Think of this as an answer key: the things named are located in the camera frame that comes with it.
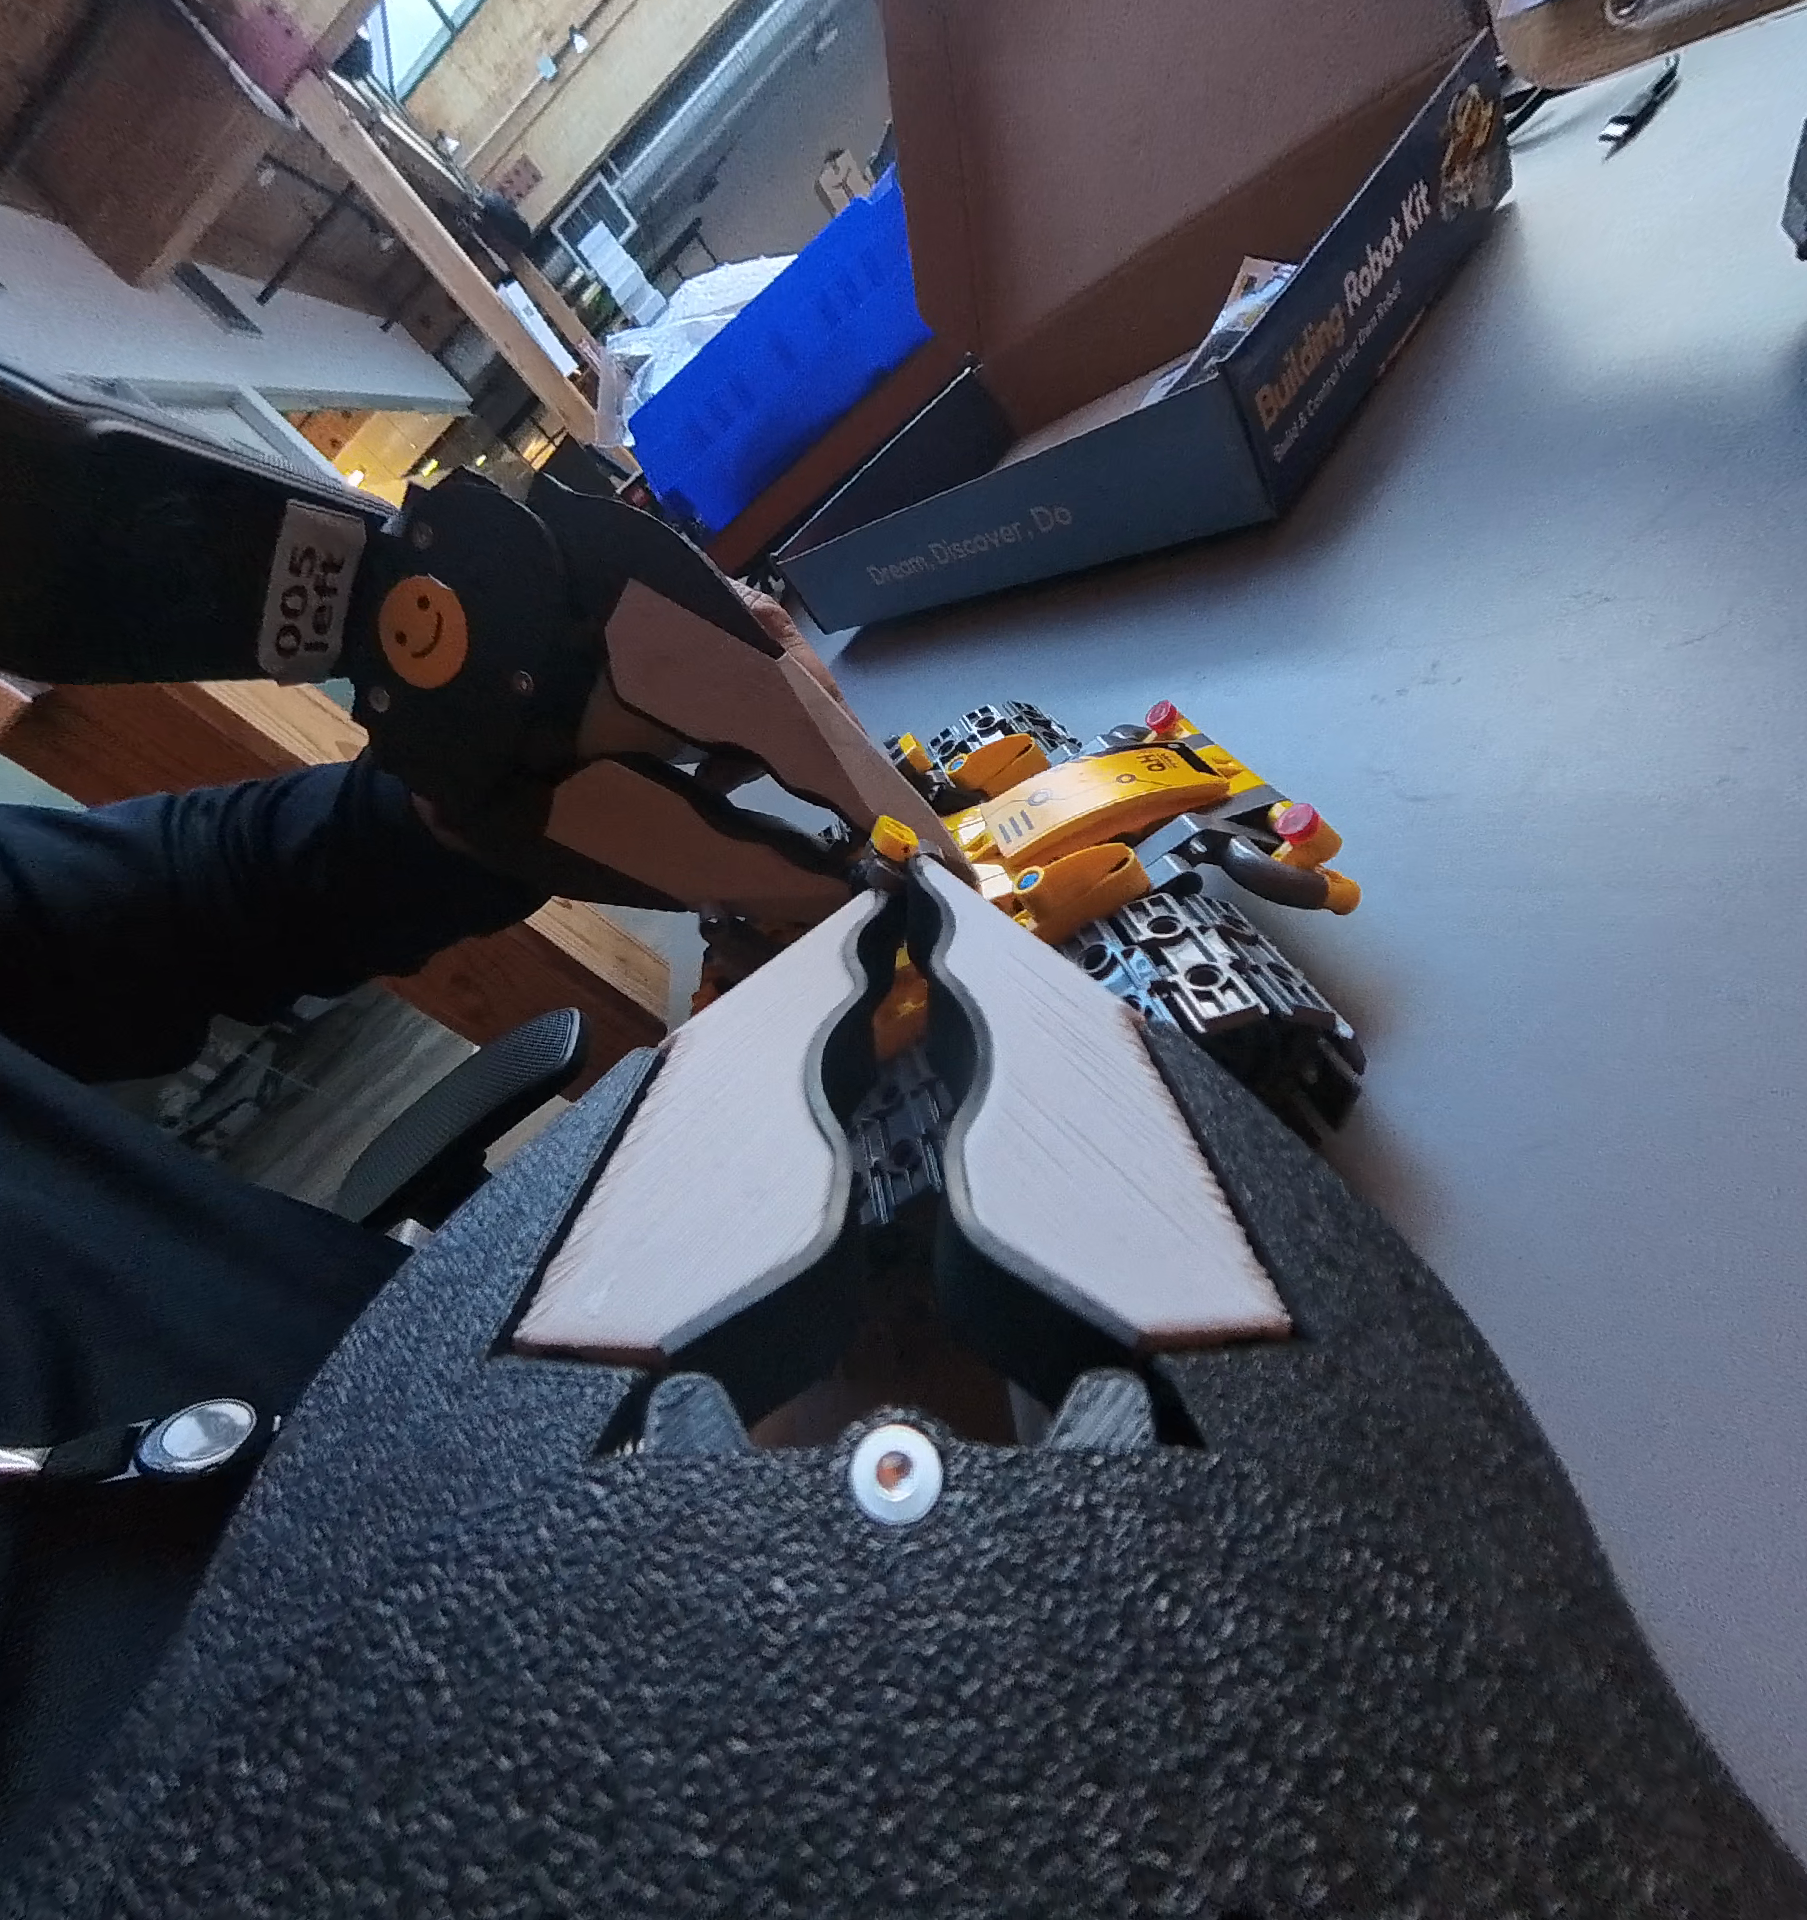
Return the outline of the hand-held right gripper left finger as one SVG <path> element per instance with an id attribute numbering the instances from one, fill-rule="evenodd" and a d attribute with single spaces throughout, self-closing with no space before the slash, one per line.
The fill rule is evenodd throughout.
<path id="1" fill-rule="evenodd" d="M 858 894 L 665 1046 L 514 1355 L 702 1371 L 745 1422 L 835 1366 L 862 1305 L 852 1123 L 902 917 Z"/>

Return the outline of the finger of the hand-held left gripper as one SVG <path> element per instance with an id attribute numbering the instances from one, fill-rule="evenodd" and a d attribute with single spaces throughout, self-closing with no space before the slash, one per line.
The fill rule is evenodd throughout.
<path id="1" fill-rule="evenodd" d="M 921 854 L 975 882 L 938 811 L 700 549 L 646 510 L 556 481 L 533 485 L 533 514 L 569 584 L 598 593 L 603 674 L 580 711 L 578 758 L 650 755 L 676 768 L 687 747 L 744 758 L 857 832 L 852 850 L 811 840 L 845 869 L 879 818 L 892 815 L 918 832 Z"/>
<path id="2" fill-rule="evenodd" d="M 650 755 L 548 768 L 540 886 L 560 899 L 823 921 L 864 882 L 806 832 L 736 811 Z"/>

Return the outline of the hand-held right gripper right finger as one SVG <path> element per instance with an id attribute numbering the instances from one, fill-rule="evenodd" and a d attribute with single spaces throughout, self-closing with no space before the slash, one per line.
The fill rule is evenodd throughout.
<path id="1" fill-rule="evenodd" d="M 1129 1004 L 931 859 L 910 958 L 953 1101 L 938 1302 L 965 1345 L 1060 1410 L 1091 1368 L 1291 1337 Z"/>

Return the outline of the yellow toy tracked robot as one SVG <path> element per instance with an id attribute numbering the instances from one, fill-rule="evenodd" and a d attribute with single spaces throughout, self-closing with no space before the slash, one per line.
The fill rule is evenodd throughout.
<path id="1" fill-rule="evenodd" d="M 1226 894 L 1349 916 L 1339 834 L 1172 701 L 1079 741 L 1029 701 L 885 742 L 985 899 L 1133 1012 L 1172 1025 L 1307 1140 L 1362 1094 L 1354 1025 Z"/>

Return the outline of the person's left forearm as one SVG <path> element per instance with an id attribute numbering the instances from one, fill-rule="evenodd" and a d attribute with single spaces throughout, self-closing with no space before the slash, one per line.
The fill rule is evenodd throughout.
<path id="1" fill-rule="evenodd" d="M 90 811 L 0 804 L 0 1077 L 183 1066 L 212 1023 L 268 1023 L 407 974 L 542 908 L 444 846 L 370 761 Z"/>

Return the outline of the grey desk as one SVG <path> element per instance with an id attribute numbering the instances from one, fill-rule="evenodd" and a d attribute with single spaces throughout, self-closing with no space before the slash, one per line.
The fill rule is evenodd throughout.
<path id="1" fill-rule="evenodd" d="M 1166 696 L 1349 834 L 1273 913 L 1335 1165 L 1453 1287 L 1807 1863 L 1807 7 L 1555 102 L 1297 508 L 818 637 L 879 734 Z"/>

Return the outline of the black office chair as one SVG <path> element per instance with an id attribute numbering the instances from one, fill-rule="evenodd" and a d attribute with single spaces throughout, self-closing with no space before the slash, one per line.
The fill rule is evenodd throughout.
<path id="1" fill-rule="evenodd" d="M 486 1151 L 565 1092 L 590 1050 L 590 1021 L 542 1012 L 482 1046 L 394 1116 L 344 1174 L 333 1213 L 370 1231 L 438 1228 L 486 1181 Z"/>

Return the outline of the blue plastic bin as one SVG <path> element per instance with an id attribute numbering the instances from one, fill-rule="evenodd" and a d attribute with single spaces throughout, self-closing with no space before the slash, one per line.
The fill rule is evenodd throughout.
<path id="1" fill-rule="evenodd" d="M 634 410 L 634 456 L 661 510 L 722 533 L 930 341 L 885 171 Z"/>

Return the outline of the white plastic bag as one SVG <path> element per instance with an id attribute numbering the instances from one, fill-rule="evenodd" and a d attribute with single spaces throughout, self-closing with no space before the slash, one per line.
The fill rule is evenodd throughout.
<path id="1" fill-rule="evenodd" d="M 623 439 L 641 404 L 683 372 L 790 264 L 794 254 L 725 263 L 683 281 L 648 323 L 621 326 L 603 344 L 599 410 Z"/>

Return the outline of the dark blue cardboard kit box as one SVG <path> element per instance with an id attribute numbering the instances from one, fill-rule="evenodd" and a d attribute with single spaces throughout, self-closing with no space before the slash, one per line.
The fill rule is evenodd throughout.
<path id="1" fill-rule="evenodd" d="M 1509 190 L 1482 2 L 885 2 L 925 372 L 776 552 L 823 630 L 1285 514 Z M 1297 275 L 1143 404 L 1246 256 Z"/>

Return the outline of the bag of toy parts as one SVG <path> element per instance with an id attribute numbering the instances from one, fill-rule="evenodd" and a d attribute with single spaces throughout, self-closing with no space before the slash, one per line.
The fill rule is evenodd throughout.
<path id="1" fill-rule="evenodd" d="M 1143 404 L 1153 404 L 1212 379 L 1226 356 L 1249 341 L 1297 269 L 1297 263 L 1246 256 L 1230 287 L 1230 299 L 1222 306 L 1200 345 L 1156 372 Z"/>

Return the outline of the round wooden object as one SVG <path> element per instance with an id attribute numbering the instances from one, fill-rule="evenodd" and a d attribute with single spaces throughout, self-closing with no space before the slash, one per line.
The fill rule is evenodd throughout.
<path id="1" fill-rule="evenodd" d="M 1492 2 L 1492 29 L 1519 78 L 1574 88 L 1792 7 L 1796 2 Z"/>

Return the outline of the slim black white object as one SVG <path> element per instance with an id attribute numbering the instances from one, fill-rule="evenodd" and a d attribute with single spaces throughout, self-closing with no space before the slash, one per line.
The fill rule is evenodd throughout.
<path id="1" fill-rule="evenodd" d="M 1658 61 L 1658 71 L 1640 86 L 1630 102 L 1611 113 L 1599 130 L 1599 146 L 1604 152 L 1623 152 L 1635 142 L 1658 110 L 1673 99 L 1680 86 L 1680 53 L 1669 53 Z"/>

